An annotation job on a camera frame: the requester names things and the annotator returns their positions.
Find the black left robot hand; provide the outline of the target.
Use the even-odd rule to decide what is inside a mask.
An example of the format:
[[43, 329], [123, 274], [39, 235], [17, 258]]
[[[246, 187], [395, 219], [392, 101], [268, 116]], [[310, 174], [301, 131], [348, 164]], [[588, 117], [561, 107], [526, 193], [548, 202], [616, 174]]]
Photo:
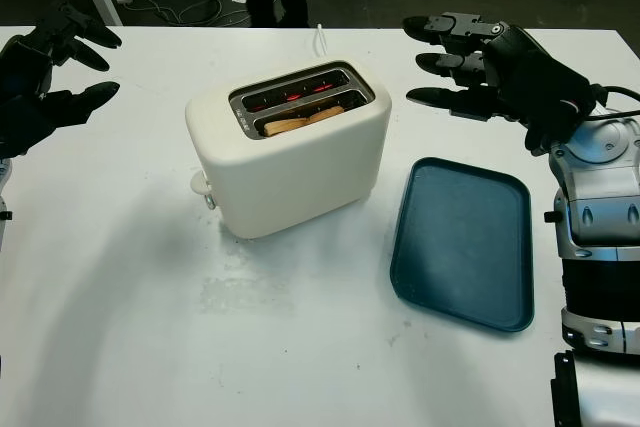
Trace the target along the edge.
[[116, 82], [102, 82], [80, 94], [50, 90], [52, 71], [73, 59], [100, 72], [109, 63], [93, 48], [117, 49], [122, 40], [101, 21], [77, 10], [68, 0], [55, 0], [26, 35], [16, 35], [1, 51], [1, 99], [34, 100], [58, 127], [86, 122], [119, 90]]

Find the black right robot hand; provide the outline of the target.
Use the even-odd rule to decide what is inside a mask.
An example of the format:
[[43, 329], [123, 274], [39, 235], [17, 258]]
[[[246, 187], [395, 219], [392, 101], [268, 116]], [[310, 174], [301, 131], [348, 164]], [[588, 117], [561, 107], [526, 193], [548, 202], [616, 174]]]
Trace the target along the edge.
[[596, 106], [590, 82], [516, 25], [446, 12], [408, 17], [402, 28], [410, 38], [444, 49], [417, 55], [416, 64], [460, 88], [415, 88], [407, 93], [411, 101], [461, 117], [500, 116], [552, 128], [572, 127]]

